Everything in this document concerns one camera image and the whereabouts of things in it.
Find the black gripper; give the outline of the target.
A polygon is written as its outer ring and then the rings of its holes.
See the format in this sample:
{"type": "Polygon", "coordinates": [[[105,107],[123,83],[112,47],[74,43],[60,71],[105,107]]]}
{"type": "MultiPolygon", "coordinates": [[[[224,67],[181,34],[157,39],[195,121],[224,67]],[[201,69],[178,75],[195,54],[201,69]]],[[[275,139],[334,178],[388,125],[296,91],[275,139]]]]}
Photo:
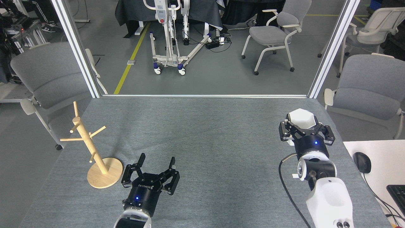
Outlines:
{"type": "Polygon", "coordinates": [[[290,114],[287,114],[286,119],[280,122],[280,140],[283,142],[288,140],[295,141],[295,151],[298,159],[304,154],[313,151],[319,151],[329,158],[326,145],[332,146],[335,141],[335,136],[329,125],[323,125],[320,123],[316,116],[314,116],[314,120],[316,125],[312,130],[312,135],[307,136],[304,129],[292,122],[290,114]],[[323,134],[324,139],[321,136],[316,135],[319,132],[323,134]]]}
{"type": "Polygon", "coordinates": [[[134,171],[136,171],[138,177],[141,178],[141,181],[133,181],[133,187],[130,191],[130,194],[128,195],[128,198],[123,201],[123,209],[127,210],[130,207],[135,207],[136,209],[142,209],[146,211],[146,213],[148,213],[150,217],[153,217],[162,189],[164,191],[167,191],[169,195],[173,195],[180,179],[180,173],[176,170],[175,167],[175,157],[172,157],[169,168],[164,172],[161,172],[160,174],[158,174],[157,177],[154,178],[155,183],[145,181],[146,178],[141,171],[141,167],[143,166],[145,158],[145,153],[142,153],[137,163],[134,163],[132,165],[128,164],[125,167],[121,180],[124,188],[128,188],[131,186],[131,176],[134,171]],[[172,179],[170,183],[163,186],[163,184],[171,177],[172,179]]]}

